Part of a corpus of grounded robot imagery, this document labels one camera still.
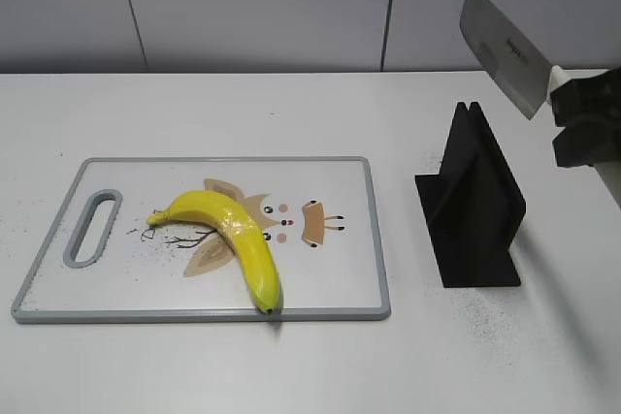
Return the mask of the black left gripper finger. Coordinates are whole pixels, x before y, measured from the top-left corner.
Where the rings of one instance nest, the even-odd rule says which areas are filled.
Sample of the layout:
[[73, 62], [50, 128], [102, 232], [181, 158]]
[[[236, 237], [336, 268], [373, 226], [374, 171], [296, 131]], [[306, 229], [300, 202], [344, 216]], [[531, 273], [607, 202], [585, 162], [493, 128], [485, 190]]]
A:
[[556, 164], [562, 168], [593, 166], [620, 160], [620, 118], [578, 117], [555, 118], [562, 131], [552, 145]]

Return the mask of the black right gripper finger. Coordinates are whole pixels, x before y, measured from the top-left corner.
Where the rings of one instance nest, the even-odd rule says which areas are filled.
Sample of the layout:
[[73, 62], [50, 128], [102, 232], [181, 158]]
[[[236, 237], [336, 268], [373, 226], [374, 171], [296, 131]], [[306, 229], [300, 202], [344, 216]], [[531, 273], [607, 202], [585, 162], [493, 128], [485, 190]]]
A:
[[570, 79], [551, 92], [555, 124], [600, 123], [620, 127], [620, 69], [582, 79]]

